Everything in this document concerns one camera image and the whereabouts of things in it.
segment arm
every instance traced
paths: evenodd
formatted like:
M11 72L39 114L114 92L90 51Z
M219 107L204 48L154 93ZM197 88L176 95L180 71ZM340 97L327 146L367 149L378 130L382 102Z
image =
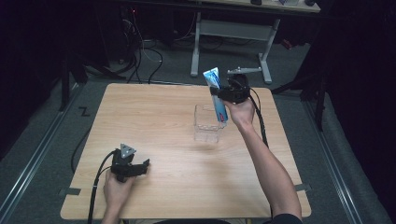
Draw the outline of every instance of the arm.
M231 118L244 138L274 217L286 213L302 219L300 201L288 172L254 130L253 103L250 100L239 105L223 103L230 109Z
M106 211L102 224L119 223L119 215L131 192L135 177L129 177L125 183L117 180L116 175L106 172L104 193L106 198Z

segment clear plastic container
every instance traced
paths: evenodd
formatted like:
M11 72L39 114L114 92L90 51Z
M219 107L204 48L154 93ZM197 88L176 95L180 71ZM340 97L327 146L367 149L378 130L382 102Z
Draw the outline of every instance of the clear plastic container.
M225 124L218 122L213 105L196 105L194 111L194 140L217 143Z

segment white table leg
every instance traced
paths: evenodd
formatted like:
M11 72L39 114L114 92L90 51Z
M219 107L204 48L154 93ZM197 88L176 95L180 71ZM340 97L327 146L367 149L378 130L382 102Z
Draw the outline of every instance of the white table leg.
M192 53L191 62L191 76L198 76L198 63L199 63L199 36L201 33L201 12L197 12L197 22L195 27L195 44L194 52Z
M262 76L263 76L264 82L266 84L272 83L271 74L270 74L270 71L268 69L268 64L267 64L267 57L270 52L271 46L274 42L274 38L275 38L277 27L279 26L279 23L280 23L280 19L276 19L274 22L274 25L271 29L271 32L269 34L267 46L265 47L265 52L259 53L260 65L262 66Z

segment gray carpet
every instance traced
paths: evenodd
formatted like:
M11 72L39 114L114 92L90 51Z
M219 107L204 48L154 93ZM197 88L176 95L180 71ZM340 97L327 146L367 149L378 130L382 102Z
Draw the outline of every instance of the gray carpet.
M202 72L218 67L221 73L221 82L226 84L225 71L241 67L258 67L257 49L263 46L261 42L248 42L227 39L219 48L217 43L203 44L198 77L190 77L191 45L189 42L178 42L172 48L161 43L146 43L146 48L152 47L163 55L163 64L160 70L152 77L153 82L165 81L206 85ZM235 45L235 42L246 43ZM298 68L304 59L309 46L296 47L291 50L280 45L274 45L268 58L268 64L273 76L273 84L268 86L263 83L261 74L248 75L250 85L254 87L267 87L274 89L294 79ZM147 80L156 69L160 57L153 51L146 50L142 56L139 68L141 80ZM98 106L104 94L106 85L112 82L121 82L108 77L90 75L88 83L81 89L75 102L70 106L60 125L59 131L54 135L49 145L48 153L39 165L26 191L22 194L19 203L13 210L8 223L85 223L86 221L62 220L60 211L64 196L59 195L62 188L67 188L73 177L71 158L77 148L74 165L84 146L84 135L90 129ZM316 129L311 124L311 119L300 99L297 91L287 91L275 95L276 106L279 111L286 135L290 142L292 153L295 157L300 175L305 184L311 186L307 192L312 207L312 215L304 219L304 223L349 223L346 211L340 201L338 192L334 187L332 177L323 157L321 144L316 136ZM18 142L7 156L0 162L0 200L3 202L12 190L17 178L23 171L35 149L51 122L58 115L61 102L61 88L57 85L52 91L50 99L44 103L32 116L29 126L21 135ZM339 169L342 171L354 202L356 203L362 223L391 223L382 205L378 202L373 190L359 163L356 161L343 131L332 110L330 99L326 99L326 110L323 117L324 135L332 149Z

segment hand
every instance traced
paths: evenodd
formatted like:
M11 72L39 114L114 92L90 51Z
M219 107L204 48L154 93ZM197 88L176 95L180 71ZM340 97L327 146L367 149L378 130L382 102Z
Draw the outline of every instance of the hand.
M115 223L119 219L122 207L125 205L131 193L132 184L136 177L129 177L125 183L117 180L117 176L111 171L106 172L104 193L106 198L106 212L102 223Z
M223 101L223 103L229 108L233 123L238 129L251 126L254 118L254 106L251 100L246 99L245 102L238 105L228 101Z

